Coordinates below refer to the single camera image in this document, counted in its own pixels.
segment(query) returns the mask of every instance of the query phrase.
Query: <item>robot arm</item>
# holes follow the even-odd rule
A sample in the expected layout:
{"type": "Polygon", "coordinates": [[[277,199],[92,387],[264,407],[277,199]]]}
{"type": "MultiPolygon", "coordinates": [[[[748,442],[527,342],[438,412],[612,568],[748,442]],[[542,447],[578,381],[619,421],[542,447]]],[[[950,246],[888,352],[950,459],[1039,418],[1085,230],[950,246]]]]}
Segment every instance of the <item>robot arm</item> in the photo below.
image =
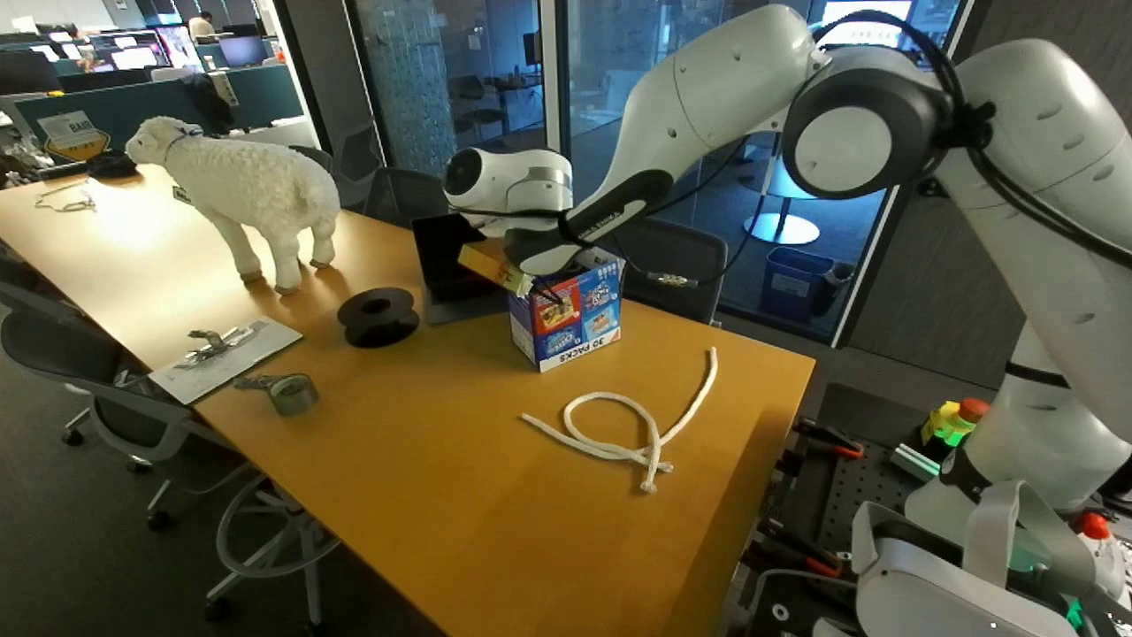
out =
{"type": "MultiPolygon", "coordinates": [[[[782,5],[727,20],[663,59],[626,99],[619,145],[597,193],[567,216],[519,210],[504,219],[513,267],[531,275],[567,270],[579,249],[663,201],[701,156],[775,129],[816,64],[812,24],[782,5]]],[[[504,163],[488,154],[461,154],[446,174],[454,206],[481,210],[481,193],[507,174],[504,163]]]]}
{"type": "MultiPolygon", "coordinates": [[[[1005,387],[964,454],[984,485],[1023,483],[1050,510],[1080,510],[1128,459],[1132,438],[1132,143],[1105,92],[1047,43],[994,46],[935,78],[892,49],[825,53],[801,16],[770,5],[637,81],[592,199],[511,206],[513,216],[491,216],[494,230],[513,267],[560,274],[750,130],[782,130],[795,183],[825,199],[924,174],[944,183],[1025,315],[1005,387]]],[[[498,193],[481,189],[488,158],[454,163],[455,210],[498,193]]],[[[906,503],[955,544],[971,510],[973,500],[940,483],[906,503]]],[[[973,588],[955,585],[944,603],[964,607],[964,591],[973,588]]]]}

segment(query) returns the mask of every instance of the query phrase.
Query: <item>black round object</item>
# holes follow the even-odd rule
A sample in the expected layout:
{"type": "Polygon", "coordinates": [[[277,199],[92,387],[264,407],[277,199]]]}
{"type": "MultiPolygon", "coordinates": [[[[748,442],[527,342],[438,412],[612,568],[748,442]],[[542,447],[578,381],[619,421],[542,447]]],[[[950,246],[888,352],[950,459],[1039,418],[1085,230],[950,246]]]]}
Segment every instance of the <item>black round object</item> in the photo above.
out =
{"type": "Polygon", "coordinates": [[[401,288],[380,288],[354,294],[340,309],[345,335],[354,348],[386,348],[406,341],[419,331],[414,294],[401,288]]]}
{"type": "Polygon", "coordinates": [[[478,149],[465,149],[446,165],[446,193],[450,194],[465,194],[481,181],[481,174],[485,174],[481,154],[478,149]]]}
{"type": "Polygon", "coordinates": [[[784,130],[782,130],[782,158],[794,181],[820,199],[856,199],[868,193],[906,183],[924,178],[924,169],[944,154],[939,137],[952,125],[950,109],[952,106],[939,89],[928,89],[901,76],[876,72],[876,66],[836,72],[814,81],[812,89],[802,89],[790,106],[784,130]],[[896,145],[888,163],[871,181],[847,193],[829,193],[802,178],[802,169],[795,165],[801,158],[795,145],[814,121],[842,106],[861,106],[876,121],[883,121],[896,145]]]}

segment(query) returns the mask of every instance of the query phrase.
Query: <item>sheep leg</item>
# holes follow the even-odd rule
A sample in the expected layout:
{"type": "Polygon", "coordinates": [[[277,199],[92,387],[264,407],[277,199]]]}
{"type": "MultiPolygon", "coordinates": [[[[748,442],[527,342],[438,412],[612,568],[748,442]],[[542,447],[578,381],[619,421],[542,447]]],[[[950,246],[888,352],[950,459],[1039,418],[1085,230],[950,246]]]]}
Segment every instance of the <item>sheep leg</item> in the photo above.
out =
{"type": "Polygon", "coordinates": [[[261,270],[259,270],[259,257],[256,257],[256,253],[250,253],[250,246],[249,246],[243,226],[233,223],[233,219],[226,219],[226,216],[218,216],[218,214],[205,214],[205,210],[201,210],[201,216],[218,230],[224,246],[233,253],[238,274],[240,274],[243,280],[259,280],[261,270]]]}
{"type": "Polygon", "coordinates": [[[277,262],[277,291],[289,294],[300,283],[299,274],[299,235],[261,235],[273,249],[273,262],[277,262]]]}
{"type": "Polygon", "coordinates": [[[330,262],[332,262],[332,226],[336,226],[336,216],[320,219],[320,223],[312,226],[312,235],[316,235],[312,262],[316,262],[316,267],[330,267],[330,262]]]}

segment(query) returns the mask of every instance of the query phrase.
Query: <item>sheep head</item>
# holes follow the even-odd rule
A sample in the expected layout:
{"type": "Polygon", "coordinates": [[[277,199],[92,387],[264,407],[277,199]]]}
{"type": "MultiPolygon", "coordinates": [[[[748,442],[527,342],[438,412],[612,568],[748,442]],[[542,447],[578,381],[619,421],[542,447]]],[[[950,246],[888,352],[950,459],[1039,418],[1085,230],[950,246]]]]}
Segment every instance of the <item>sheep head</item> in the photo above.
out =
{"type": "Polygon", "coordinates": [[[201,134],[200,125],[178,121],[178,118],[148,118],[142,121],[142,129],[136,130],[136,137],[126,143],[126,158],[131,163],[167,163],[167,154],[182,143],[182,137],[194,137],[201,134]]]}

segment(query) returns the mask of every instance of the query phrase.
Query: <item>green component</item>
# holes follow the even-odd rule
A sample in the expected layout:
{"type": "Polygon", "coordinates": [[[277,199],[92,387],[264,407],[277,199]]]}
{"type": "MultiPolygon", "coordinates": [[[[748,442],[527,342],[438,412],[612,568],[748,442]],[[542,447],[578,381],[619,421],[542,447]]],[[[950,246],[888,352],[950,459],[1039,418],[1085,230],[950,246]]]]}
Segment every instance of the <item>green component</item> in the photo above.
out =
{"type": "Polygon", "coordinates": [[[1064,600],[1064,618],[1070,626],[1083,630],[1085,626],[1085,608],[1080,600],[1064,600]]]}
{"type": "Polygon", "coordinates": [[[935,421],[931,436],[955,451],[973,429],[978,424],[965,418],[950,418],[950,421],[935,421]]]}

